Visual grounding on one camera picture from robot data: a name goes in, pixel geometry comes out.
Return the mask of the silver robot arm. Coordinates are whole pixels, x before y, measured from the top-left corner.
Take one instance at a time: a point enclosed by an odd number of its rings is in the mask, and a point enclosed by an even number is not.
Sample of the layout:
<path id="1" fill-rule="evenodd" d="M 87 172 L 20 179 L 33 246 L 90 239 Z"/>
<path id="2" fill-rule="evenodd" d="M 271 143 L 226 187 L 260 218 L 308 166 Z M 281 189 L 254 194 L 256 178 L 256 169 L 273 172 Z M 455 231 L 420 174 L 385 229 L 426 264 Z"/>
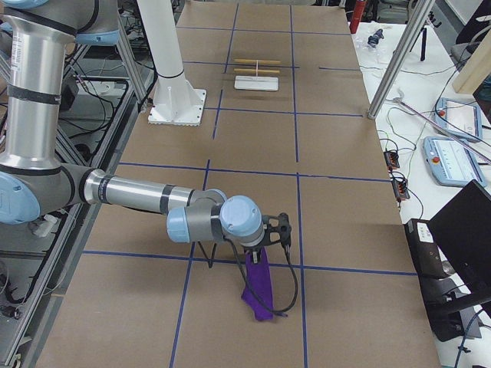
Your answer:
<path id="1" fill-rule="evenodd" d="M 8 120 L 1 154 L 1 221 L 18 225 L 78 203 L 107 203 L 166 216 L 174 242 L 265 245 L 265 223 L 248 197 L 112 176 L 55 155 L 65 49 L 114 45 L 115 1 L 6 1 L 12 27 Z"/>

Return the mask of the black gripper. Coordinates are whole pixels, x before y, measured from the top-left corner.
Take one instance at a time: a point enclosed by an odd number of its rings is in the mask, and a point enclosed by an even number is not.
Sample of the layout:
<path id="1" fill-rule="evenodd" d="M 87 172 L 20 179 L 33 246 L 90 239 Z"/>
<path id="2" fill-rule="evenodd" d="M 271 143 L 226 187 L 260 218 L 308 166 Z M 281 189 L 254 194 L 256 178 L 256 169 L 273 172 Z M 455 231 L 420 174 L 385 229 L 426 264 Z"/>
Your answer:
<path id="1" fill-rule="evenodd" d="M 250 255 L 250 261 L 252 264 L 259 264 L 261 262 L 261 253 L 263 246 L 256 245 L 254 247 L 244 247 L 245 254 Z"/>

